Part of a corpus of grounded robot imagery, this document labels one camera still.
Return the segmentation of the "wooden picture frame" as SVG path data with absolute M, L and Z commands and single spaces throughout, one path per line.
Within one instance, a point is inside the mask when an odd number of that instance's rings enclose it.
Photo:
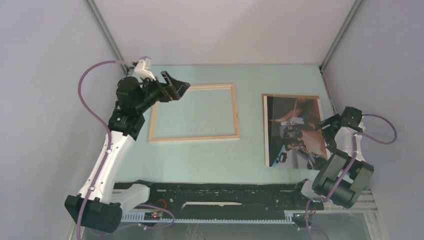
M 152 107 L 151 143 L 239 140 L 240 136 L 233 83 L 193 85 L 180 100 Z

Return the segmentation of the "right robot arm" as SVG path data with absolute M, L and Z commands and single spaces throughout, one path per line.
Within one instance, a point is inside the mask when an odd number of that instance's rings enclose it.
M 291 194 L 291 204 L 304 209 L 313 201 L 331 201 L 345 209 L 351 208 L 374 173 L 374 167 L 365 162 L 361 153 L 363 113 L 346 107 L 315 125 L 320 130 L 331 153 L 314 180 L 305 179 L 301 189 Z

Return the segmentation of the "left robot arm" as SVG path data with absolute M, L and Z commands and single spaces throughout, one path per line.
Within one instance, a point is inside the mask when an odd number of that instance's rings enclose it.
M 158 194 L 146 185 L 135 183 L 113 198 L 117 174 L 129 149 L 137 140 L 144 113 L 157 102 L 180 100 L 190 83 L 177 80 L 161 72 L 165 82 L 127 76 L 117 83 L 117 101 L 108 123 L 103 122 L 106 135 L 101 153 L 83 187 L 75 196 L 68 195 L 64 207 L 76 224 L 111 234 L 115 232 L 123 214 L 142 204 L 153 208 Z

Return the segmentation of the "right corner metal profile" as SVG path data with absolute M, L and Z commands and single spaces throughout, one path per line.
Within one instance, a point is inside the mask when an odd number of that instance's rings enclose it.
M 342 25 L 340 29 L 338 30 L 334 40 L 332 41 L 330 48 L 328 49 L 327 53 L 325 54 L 319 69 L 321 73 L 324 73 L 326 68 L 328 67 L 330 61 L 332 60 L 333 55 L 335 54 L 336 50 L 338 49 L 340 43 L 342 42 L 344 36 L 348 32 L 350 26 L 352 25 L 356 15 L 360 11 L 362 5 L 364 4 L 365 0 L 355 0 L 348 11 L 345 19 L 342 22 Z

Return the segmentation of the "corner metal profile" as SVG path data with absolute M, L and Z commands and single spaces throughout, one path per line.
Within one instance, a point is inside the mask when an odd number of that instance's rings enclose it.
M 352 25 L 356 15 L 360 11 L 362 5 L 364 4 L 365 0 L 355 0 L 348 11 L 345 19 L 342 22 L 342 25 L 340 29 L 338 30 L 334 40 L 332 41 L 330 48 L 328 49 L 327 53 L 325 54 L 319 69 L 321 73 L 324 73 L 326 68 L 328 67 L 330 61 L 332 60 L 333 55 L 335 54 L 336 50 L 338 49 L 340 43 L 342 42 L 344 36 L 348 32 L 350 26 Z
M 83 0 L 85 3 L 88 11 L 90 12 L 94 22 L 97 25 L 97 28 L 99 29 L 101 35 L 103 36 L 106 45 L 108 46 L 109 50 L 111 51 L 113 57 L 117 61 L 124 61 L 123 55 L 96 3 L 95 0 Z

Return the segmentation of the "left corner metal profile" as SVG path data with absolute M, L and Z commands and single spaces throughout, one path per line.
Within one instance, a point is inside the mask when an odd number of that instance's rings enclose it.
M 103 36 L 106 45 L 108 46 L 109 50 L 111 51 L 113 57 L 117 61 L 124 61 L 123 55 L 96 3 L 95 0 L 83 0 L 85 3 L 88 11 L 90 12 L 94 22 L 97 25 L 97 28 L 99 29 L 101 35 Z

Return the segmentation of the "aluminium rail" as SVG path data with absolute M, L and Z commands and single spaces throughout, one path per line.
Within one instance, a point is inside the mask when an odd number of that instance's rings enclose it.
M 308 209 L 322 213 L 363 213 L 375 212 L 377 205 L 370 191 L 359 196 L 350 208 L 336 205 L 332 201 L 323 203 L 313 200 L 306 207 L 308 198 L 296 191 L 286 190 L 154 190 L 149 195 L 148 204 L 166 202 L 167 210 L 171 212 L 188 211 L 189 208 L 205 207 L 219 209 L 242 209 L 247 212 L 300 212 Z

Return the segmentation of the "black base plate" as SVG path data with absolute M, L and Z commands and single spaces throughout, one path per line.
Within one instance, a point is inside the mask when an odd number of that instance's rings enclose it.
M 148 205 L 162 207 L 148 220 L 178 222 L 282 222 L 290 211 L 304 213 L 302 183 L 166 183 L 138 180 L 150 188 Z

